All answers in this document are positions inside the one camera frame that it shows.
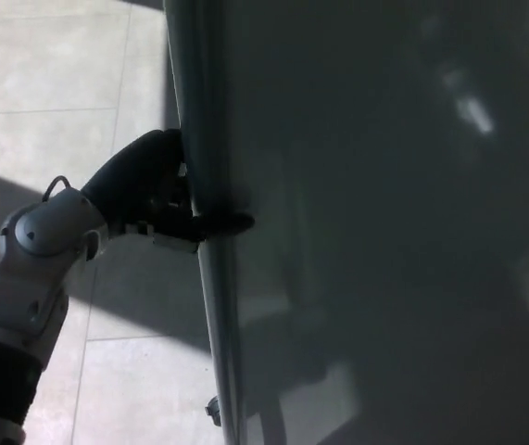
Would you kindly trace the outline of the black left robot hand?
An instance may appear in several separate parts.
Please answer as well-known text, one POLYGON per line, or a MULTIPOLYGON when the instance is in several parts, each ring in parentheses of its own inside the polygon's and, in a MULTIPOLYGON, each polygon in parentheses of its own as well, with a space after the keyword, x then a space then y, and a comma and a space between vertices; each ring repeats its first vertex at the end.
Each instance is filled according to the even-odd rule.
POLYGON ((240 235, 254 225, 252 216, 229 209, 194 214, 183 164, 182 133, 154 130, 107 161, 82 194, 103 216, 109 239, 143 235, 195 253, 210 238, 240 235))

